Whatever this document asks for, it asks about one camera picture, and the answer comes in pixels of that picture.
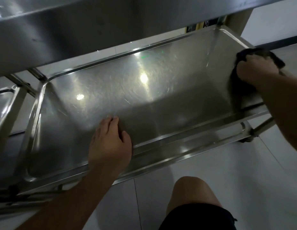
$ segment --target leg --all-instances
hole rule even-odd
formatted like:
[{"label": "leg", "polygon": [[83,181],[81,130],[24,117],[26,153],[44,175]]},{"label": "leg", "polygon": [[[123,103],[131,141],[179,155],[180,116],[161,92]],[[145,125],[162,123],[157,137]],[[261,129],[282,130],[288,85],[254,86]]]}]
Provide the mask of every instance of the leg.
[{"label": "leg", "polygon": [[208,203],[222,207],[206,182],[197,177],[182,177],[174,185],[166,215],[174,208],[189,203]]}]

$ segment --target black shorts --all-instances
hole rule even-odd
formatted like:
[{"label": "black shorts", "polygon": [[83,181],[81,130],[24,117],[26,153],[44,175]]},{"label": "black shorts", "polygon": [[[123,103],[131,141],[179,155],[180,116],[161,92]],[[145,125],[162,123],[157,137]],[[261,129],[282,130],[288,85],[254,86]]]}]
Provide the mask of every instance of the black shorts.
[{"label": "black shorts", "polygon": [[236,229],[228,210],[212,204],[191,203],[176,207],[162,222],[165,229]]}]

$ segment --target tile grout line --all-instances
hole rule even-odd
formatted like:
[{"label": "tile grout line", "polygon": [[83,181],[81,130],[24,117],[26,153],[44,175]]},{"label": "tile grout line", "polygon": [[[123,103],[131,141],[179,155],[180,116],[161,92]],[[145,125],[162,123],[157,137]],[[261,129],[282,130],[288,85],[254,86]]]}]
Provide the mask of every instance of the tile grout line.
[{"label": "tile grout line", "polygon": [[142,224],[141,224],[141,217],[140,217],[140,210],[139,210],[138,196],[137,196],[137,189],[136,189],[136,187],[135,187],[135,197],[137,199],[137,208],[138,208],[138,213],[139,213],[140,228],[142,230]]},{"label": "tile grout line", "polygon": [[277,161],[277,163],[281,166],[281,168],[286,172],[287,170],[285,170],[285,168],[281,165],[281,163],[278,161],[278,159],[274,156],[274,154],[271,152],[271,150],[269,149],[269,147],[266,145],[266,143],[261,139],[261,137],[258,137],[261,142],[265,145],[265,147],[269,150],[270,154],[274,157],[274,159]]}]

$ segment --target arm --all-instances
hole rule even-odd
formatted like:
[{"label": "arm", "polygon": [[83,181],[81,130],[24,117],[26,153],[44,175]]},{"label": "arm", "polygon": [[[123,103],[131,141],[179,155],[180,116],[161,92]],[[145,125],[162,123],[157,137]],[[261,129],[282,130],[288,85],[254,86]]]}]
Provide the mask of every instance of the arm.
[{"label": "arm", "polygon": [[239,62],[237,74],[258,90],[284,137],[297,150],[297,79],[279,75],[270,58],[256,55]]},{"label": "arm", "polygon": [[102,120],[89,148],[89,173],[75,187],[51,201],[17,230],[81,230],[131,159],[131,140],[118,134],[119,119]]}]

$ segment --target right hand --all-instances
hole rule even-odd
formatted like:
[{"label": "right hand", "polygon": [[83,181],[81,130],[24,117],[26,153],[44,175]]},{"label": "right hand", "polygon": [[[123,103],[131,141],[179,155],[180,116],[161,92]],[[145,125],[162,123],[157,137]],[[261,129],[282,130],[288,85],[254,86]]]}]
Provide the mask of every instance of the right hand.
[{"label": "right hand", "polygon": [[237,75],[251,85],[255,85],[261,76],[278,75],[279,70],[273,60],[258,55],[247,55],[247,61],[240,61],[237,65]]},{"label": "right hand", "polygon": [[131,160],[131,139],[127,132],[118,130],[119,118],[103,119],[90,143],[89,168],[105,166],[109,172],[119,175]]}]

